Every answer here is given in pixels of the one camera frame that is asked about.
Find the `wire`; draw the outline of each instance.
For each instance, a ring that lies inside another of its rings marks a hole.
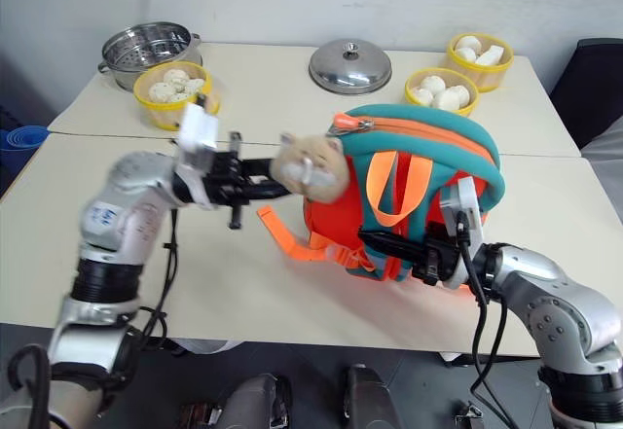
[[[165,284],[163,286],[163,291],[160,294],[160,299],[156,304],[156,307],[153,309],[151,307],[142,306],[142,310],[147,310],[151,312],[151,316],[145,324],[143,328],[143,339],[140,344],[140,349],[158,349],[166,340],[167,326],[166,326],[166,314],[163,312],[163,307],[165,305],[166,296],[175,281],[175,277],[177,276],[177,268],[178,268],[178,252],[177,252],[177,209],[171,209],[171,238],[170,242],[165,244],[165,249],[168,249],[168,257],[166,260],[166,271],[165,271]],[[163,328],[163,334],[160,337],[160,341],[156,346],[148,347],[147,344],[149,342],[149,338],[152,336],[156,324],[160,322]]]
[[[476,274],[476,271],[474,269],[474,265],[471,261],[471,256],[469,255],[469,223],[467,220],[467,216],[463,212],[459,212],[457,220],[458,249],[460,251],[463,262],[465,263],[465,269],[467,270],[467,274],[469,275],[469,281],[474,295],[476,296],[476,302],[478,303],[478,307],[480,309],[480,313],[478,315],[478,323],[476,325],[476,331],[474,332],[474,339],[472,341],[471,347],[472,359],[474,360],[474,367],[476,368],[478,378],[472,384],[469,391],[474,397],[478,399],[478,401],[480,401],[489,410],[491,410],[491,412],[493,412],[506,426],[511,429],[519,429],[517,423],[504,408],[504,405],[500,402],[500,400],[492,390],[491,386],[487,382],[487,375],[489,374],[489,371],[491,370],[491,367],[495,361],[497,350],[499,348],[499,344],[501,343],[504,327],[506,326],[506,317],[508,315],[507,304],[506,301],[503,301],[502,303],[502,313],[499,318],[499,324],[497,326],[497,332],[495,334],[494,345],[492,346],[489,360],[485,365],[485,370],[483,370],[480,366],[480,361],[478,359],[478,349],[480,347],[480,339],[487,323],[487,297],[485,296],[485,291],[483,290],[480,279],[478,278],[478,275]],[[487,389],[495,404],[499,407],[499,410],[485,397],[477,392],[477,389],[481,384],[484,385],[484,387]]]
[[[14,354],[9,361],[7,380],[14,391],[20,390],[23,384],[19,380],[18,367],[21,360],[31,355],[35,364],[34,382],[28,379],[25,384],[32,399],[32,412],[28,419],[28,429],[49,429],[50,414],[48,402],[50,400],[50,360],[44,347],[39,344],[27,344]]]

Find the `metal lid knob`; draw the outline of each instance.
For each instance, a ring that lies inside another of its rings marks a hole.
[[[369,93],[391,78],[391,61],[364,40],[336,40],[318,48],[310,59],[311,78],[322,88],[344,95]]]

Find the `white wall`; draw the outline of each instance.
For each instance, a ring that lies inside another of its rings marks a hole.
[[[0,0],[0,103],[49,123],[96,71],[103,43],[146,17],[147,0]]]
[[[61,110],[99,61],[101,44],[136,21],[170,19],[204,40],[320,45],[342,36],[387,49],[443,51],[486,31],[527,54],[550,89],[585,37],[623,37],[623,0],[0,0],[0,51]],[[41,5],[48,7],[43,13]],[[38,64],[46,64],[41,71]]]

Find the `gray floor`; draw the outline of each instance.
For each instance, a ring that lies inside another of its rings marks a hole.
[[[0,325],[2,395],[6,363],[28,342],[46,343],[50,331]],[[174,428],[179,406],[224,398],[245,378],[271,372],[289,377],[294,393],[296,429],[340,427],[340,375],[344,367],[364,363],[389,382],[395,404],[410,429],[454,428],[452,409],[467,401],[472,367],[447,368],[437,354],[247,342],[224,353],[181,358],[146,352],[133,383],[117,404],[98,420],[99,429]],[[490,381],[522,429],[550,429],[547,393],[538,381],[538,361],[496,364]],[[485,427],[504,427],[485,411]]]

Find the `stuffed toy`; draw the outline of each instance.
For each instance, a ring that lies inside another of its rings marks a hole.
[[[271,162],[271,176],[293,194],[332,203],[349,182],[342,141],[321,135],[281,134],[281,149]]]

